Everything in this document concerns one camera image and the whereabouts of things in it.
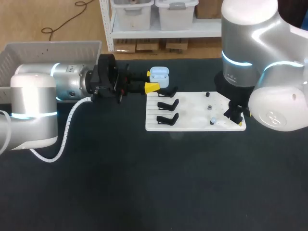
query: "dark mat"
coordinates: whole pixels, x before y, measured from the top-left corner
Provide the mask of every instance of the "dark mat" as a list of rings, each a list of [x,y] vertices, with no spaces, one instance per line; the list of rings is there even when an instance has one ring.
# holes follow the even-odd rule
[[[179,91],[213,91],[220,59],[129,61],[170,69]],[[277,132],[247,118],[245,132],[145,130],[146,98],[77,109],[63,156],[0,156],[0,230],[308,230],[308,129]],[[72,104],[58,104],[58,152]]]

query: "white storage box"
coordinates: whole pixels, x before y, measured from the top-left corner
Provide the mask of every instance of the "white storage box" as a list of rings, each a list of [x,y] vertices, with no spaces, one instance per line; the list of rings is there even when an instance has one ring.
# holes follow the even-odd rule
[[[124,31],[150,29],[153,4],[154,0],[111,0]]]
[[[194,7],[198,0],[155,0],[159,8],[162,30],[188,30],[193,24]]]

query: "yellow block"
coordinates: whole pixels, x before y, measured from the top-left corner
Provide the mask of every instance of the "yellow block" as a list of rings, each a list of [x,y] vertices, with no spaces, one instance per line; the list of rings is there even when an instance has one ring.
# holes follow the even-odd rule
[[[159,90],[159,83],[145,83],[144,85],[144,91],[146,94]]]

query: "white board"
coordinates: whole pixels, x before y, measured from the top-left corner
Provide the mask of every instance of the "white board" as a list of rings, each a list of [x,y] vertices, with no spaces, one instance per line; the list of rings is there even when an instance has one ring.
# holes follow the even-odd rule
[[[223,114],[228,110],[229,99],[218,92],[177,92],[173,98],[159,97],[157,92],[147,94],[145,129],[147,131],[244,131],[246,123],[243,113],[242,126],[232,122]],[[179,99],[177,108],[171,112],[159,110],[158,102],[173,104]],[[179,118],[175,125],[158,124],[156,117],[163,116],[172,119],[175,113]],[[215,117],[217,122],[210,124],[211,118]]]

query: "black cable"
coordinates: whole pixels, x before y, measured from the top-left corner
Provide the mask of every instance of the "black cable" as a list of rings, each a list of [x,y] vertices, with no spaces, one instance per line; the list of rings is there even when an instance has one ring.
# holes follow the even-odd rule
[[[63,26],[64,26],[65,24],[67,24],[69,21],[73,20],[74,18],[76,18],[76,17],[78,17],[79,15],[81,15],[82,13],[84,13],[84,11],[87,9],[87,5],[90,4],[90,3],[93,2],[93,1],[94,1],[94,0],[90,0],[90,1],[88,1],[88,2],[84,2],[84,1],[77,1],[77,2],[75,2],[75,6],[84,6],[83,10],[82,10],[80,13],[78,13],[78,14],[76,14],[74,17],[68,19],[65,23],[63,23],[61,26],[59,26],[59,27],[58,27],[57,29],[55,29],[55,30],[53,30],[53,29],[50,28],[50,27],[45,27],[45,28],[41,29],[41,32],[42,32],[43,34],[50,34],[50,36],[49,36],[49,41],[51,41],[51,38],[52,38],[54,32],[56,32],[58,29],[60,29],[61,27],[63,27]]]

